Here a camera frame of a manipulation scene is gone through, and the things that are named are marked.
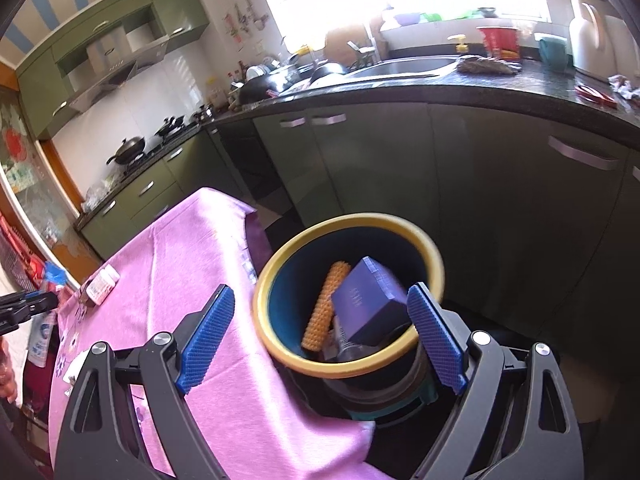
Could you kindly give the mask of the person's left hand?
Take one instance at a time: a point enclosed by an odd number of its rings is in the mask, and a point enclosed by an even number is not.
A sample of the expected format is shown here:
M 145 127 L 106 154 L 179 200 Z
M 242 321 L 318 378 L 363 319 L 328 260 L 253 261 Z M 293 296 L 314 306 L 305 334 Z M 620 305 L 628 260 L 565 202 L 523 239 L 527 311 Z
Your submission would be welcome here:
M 9 344 L 4 338 L 1 338 L 0 351 L 0 396 L 9 403 L 14 403 L 17 398 L 17 383 Z

